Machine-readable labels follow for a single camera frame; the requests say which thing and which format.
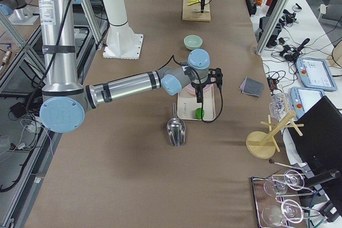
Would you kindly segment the white ceramic spoon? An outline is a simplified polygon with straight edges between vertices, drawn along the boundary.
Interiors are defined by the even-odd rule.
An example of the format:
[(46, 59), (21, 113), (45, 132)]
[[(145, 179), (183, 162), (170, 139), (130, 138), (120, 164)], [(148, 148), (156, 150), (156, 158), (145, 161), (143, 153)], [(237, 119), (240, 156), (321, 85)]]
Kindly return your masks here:
[(210, 13), (210, 10), (206, 10), (206, 9), (204, 9), (204, 10), (193, 10), (192, 11), (193, 13)]

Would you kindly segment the pink bowl of ice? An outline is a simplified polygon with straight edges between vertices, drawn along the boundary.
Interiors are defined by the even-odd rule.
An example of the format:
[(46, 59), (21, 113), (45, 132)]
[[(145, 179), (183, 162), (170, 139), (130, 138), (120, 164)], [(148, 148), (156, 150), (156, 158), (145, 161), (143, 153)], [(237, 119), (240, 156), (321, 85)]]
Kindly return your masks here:
[[(208, 91), (212, 86), (213, 86), (212, 84), (206, 85), (206, 86), (203, 88), (203, 92)], [(187, 93), (189, 93), (189, 94), (191, 94), (191, 95), (194, 95), (194, 96), (196, 95), (196, 90), (195, 90), (195, 88), (194, 88), (191, 84), (187, 85), (184, 89), (185, 89), (185, 91), (186, 91)]]

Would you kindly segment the metal ice scoop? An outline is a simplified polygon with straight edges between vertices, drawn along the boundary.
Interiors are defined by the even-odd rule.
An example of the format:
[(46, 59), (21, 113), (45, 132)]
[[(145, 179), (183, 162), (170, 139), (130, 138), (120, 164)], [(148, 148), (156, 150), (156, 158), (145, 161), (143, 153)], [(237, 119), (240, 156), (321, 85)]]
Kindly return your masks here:
[(185, 144), (185, 122), (177, 117), (176, 103), (173, 103), (173, 118), (167, 122), (167, 132), (171, 144), (180, 147)]

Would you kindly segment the mint green bowl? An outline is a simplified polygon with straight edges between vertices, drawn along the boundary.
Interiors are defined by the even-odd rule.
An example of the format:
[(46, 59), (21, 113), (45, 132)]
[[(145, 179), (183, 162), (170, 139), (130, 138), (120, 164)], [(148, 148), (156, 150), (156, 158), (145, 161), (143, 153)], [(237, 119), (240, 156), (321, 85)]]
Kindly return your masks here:
[(188, 50), (192, 51), (199, 49), (203, 44), (203, 40), (200, 36), (188, 35), (184, 38), (183, 43)]

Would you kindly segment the yellow plastic knife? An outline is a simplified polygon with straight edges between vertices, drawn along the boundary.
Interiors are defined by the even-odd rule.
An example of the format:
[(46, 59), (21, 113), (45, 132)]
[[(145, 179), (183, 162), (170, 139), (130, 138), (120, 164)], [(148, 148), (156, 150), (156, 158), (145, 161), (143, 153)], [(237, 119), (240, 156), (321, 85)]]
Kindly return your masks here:
[(199, 1), (197, 1), (197, 2), (188, 2), (187, 6), (191, 6), (191, 5), (195, 5), (195, 4), (199, 4), (199, 3), (200, 3)]

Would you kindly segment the cream plastic tray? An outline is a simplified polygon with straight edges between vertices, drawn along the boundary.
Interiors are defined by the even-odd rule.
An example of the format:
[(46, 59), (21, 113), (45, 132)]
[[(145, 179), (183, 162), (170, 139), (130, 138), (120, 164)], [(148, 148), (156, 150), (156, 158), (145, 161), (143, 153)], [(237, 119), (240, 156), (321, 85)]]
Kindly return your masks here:
[[(191, 95), (183, 89), (178, 93), (177, 98), (177, 116), (183, 120), (194, 120), (195, 110), (201, 108), (201, 103), (197, 103), (196, 95)], [(205, 111), (204, 121), (211, 121), (216, 117), (215, 100), (214, 100), (214, 87), (212, 86), (208, 91), (204, 92), (204, 105)]]

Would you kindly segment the bamboo cutting board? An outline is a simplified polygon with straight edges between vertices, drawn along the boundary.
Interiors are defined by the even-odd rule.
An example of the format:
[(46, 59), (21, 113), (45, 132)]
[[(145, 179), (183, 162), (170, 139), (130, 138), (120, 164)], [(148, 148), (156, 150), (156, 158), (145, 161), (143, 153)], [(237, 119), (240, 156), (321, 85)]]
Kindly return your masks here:
[[(183, 21), (202, 21), (202, 22), (210, 22), (211, 21), (211, 13), (193, 13), (193, 10), (200, 10), (200, 3), (187, 6), (189, 0), (183, 0), (182, 5), (182, 20)], [(209, 0), (206, 0), (205, 8), (206, 10), (210, 10)]]

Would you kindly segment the green lime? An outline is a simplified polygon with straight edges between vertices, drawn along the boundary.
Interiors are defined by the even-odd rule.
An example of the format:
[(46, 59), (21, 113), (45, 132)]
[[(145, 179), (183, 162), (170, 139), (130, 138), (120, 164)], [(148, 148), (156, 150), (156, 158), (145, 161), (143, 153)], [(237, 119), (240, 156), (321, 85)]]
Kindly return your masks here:
[(205, 111), (203, 108), (197, 108), (195, 110), (195, 119), (202, 120), (205, 116)]

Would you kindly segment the grey folded cloth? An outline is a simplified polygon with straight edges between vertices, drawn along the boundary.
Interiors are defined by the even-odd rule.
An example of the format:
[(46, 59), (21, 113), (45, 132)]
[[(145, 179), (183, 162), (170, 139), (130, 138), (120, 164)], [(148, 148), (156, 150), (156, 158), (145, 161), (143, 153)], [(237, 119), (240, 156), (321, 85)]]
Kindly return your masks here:
[(265, 85), (254, 79), (246, 77), (242, 84), (240, 85), (240, 90), (243, 94), (260, 97), (264, 90)]

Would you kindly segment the wooden cup tree stand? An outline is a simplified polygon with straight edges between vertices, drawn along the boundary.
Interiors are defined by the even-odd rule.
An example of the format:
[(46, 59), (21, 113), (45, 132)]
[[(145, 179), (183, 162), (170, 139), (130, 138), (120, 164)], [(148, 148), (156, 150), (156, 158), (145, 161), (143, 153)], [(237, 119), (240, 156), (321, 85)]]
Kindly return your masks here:
[(299, 136), (303, 136), (300, 127), (305, 125), (302, 123), (295, 124), (293, 118), (296, 113), (294, 110), (288, 111), (287, 114), (278, 121), (277, 119), (268, 115), (268, 122), (261, 122), (268, 126), (269, 132), (254, 131), (246, 138), (246, 147), (248, 151), (255, 157), (260, 159), (269, 159), (275, 152), (280, 152), (280, 148), (275, 140), (275, 135), (284, 128), (294, 128)]

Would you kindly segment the clear plastic container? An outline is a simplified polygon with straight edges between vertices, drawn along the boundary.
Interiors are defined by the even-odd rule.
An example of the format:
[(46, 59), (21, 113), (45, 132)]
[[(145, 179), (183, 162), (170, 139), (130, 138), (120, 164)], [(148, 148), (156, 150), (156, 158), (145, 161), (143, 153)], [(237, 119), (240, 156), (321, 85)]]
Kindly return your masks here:
[(289, 95), (287, 93), (272, 95), (269, 109), (271, 117), (280, 121), (288, 111), (293, 110)]

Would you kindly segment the blue teach pendant lower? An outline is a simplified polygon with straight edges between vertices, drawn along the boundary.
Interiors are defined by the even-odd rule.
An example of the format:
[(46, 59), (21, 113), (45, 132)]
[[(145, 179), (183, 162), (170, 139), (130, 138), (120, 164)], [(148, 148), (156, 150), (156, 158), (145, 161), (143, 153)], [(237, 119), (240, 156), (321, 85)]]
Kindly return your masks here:
[(322, 89), (292, 87), (290, 90), (290, 98), (297, 118), (301, 118), (323, 96), (325, 96), (325, 93)]

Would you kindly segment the blue teach pendant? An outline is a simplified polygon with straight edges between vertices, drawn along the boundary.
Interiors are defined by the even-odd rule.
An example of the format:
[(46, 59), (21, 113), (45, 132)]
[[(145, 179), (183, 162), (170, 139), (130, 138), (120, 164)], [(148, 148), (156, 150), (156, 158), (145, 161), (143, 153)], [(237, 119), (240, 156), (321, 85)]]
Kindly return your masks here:
[(292, 87), (290, 90), (290, 98), (297, 118), (301, 118), (323, 96), (325, 96), (325, 93), (322, 89)]
[(302, 84), (308, 88), (324, 91), (337, 91), (338, 87), (323, 59), (300, 57), (296, 61), (296, 68)]

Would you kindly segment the blue teach pendant upper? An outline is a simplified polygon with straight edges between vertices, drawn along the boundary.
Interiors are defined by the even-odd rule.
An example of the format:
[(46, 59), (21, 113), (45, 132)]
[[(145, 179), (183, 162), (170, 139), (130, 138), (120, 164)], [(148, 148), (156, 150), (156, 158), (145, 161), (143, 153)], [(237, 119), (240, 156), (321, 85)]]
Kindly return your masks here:
[(296, 68), (302, 84), (308, 88), (324, 91), (337, 91), (338, 87), (323, 59), (300, 57), (296, 61)]

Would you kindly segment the black monitor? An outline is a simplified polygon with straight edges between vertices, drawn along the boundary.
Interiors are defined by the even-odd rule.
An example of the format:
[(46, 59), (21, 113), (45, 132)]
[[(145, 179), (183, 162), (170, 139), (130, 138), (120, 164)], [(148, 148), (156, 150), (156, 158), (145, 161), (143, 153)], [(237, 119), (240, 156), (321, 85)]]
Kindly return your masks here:
[(328, 97), (322, 97), (297, 123), (304, 124), (299, 136), (289, 133), (300, 158), (314, 174), (329, 169), (341, 170), (341, 112)]

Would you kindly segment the wine glass upper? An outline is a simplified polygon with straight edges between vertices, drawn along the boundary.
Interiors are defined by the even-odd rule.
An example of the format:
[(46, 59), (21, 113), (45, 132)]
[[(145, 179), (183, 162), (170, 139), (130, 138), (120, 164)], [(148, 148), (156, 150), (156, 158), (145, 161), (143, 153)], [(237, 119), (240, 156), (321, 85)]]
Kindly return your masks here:
[(283, 175), (272, 175), (263, 185), (264, 191), (269, 196), (285, 195), (289, 188), (300, 191), (303, 187), (303, 175), (293, 169), (287, 170)]

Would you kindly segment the wine glass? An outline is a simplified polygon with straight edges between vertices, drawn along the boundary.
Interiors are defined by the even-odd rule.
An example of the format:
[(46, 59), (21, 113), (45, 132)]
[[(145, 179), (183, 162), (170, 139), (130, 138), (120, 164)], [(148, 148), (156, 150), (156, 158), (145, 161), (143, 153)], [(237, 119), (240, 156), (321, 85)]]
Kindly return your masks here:
[(303, 187), (303, 175), (293, 169), (287, 170), (283, 175), (272, 175), (263, 185), (264, 191), (269, 196), (285, 195), (289, 188), (300, 191)]
[(261, 217), (270, 227), (293, 227), (303, 221), (304, 212), (297, 202), (287, 199), (279, 205), (265, 207)]

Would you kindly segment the wine glass lower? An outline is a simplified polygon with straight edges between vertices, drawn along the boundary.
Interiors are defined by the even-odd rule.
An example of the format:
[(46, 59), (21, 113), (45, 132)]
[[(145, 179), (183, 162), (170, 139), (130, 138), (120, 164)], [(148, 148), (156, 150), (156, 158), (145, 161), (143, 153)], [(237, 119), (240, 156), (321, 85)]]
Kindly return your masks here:
[(261, 217), (270, 227), (293, 227), (303, 221), (304, 212), (297, 202), (287, 199), (279, 205), (265, 207)]

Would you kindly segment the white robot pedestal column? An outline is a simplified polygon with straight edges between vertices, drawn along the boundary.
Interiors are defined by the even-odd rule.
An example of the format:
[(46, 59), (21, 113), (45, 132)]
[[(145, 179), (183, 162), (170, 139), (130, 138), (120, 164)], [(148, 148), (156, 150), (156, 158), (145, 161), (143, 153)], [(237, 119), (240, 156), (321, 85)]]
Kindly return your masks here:
[(143, 35), (130, 28), (124, 0), (103, 0), (110, 24), (103, 53), (105, 58), (139, 58)]

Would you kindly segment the aluminium frame post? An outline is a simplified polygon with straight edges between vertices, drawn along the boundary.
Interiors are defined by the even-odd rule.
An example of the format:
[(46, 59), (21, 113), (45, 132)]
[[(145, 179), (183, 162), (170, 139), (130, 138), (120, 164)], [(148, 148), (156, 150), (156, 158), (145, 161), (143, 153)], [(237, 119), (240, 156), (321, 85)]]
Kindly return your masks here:
[(276, 27), (276, 24), (278, 23), (278, 20), (281, 16), (281, 14), (283, 13), (283, 10), (286, 6), (286, 4), (288, 3), (289, 0), (278, 0), (274, 9), (273, 9), (273, 12), (269, 18), (269, 21), (265, 27), (265, 30), (263, 31), (263, 34), (261, 36), (261, 38), (259, 39), (259, 42), (258, 42), (258, 45), (255, 49), (255, 53), (257, 55), (261, 55), (264, 48), (266, 47), (275, 27)]

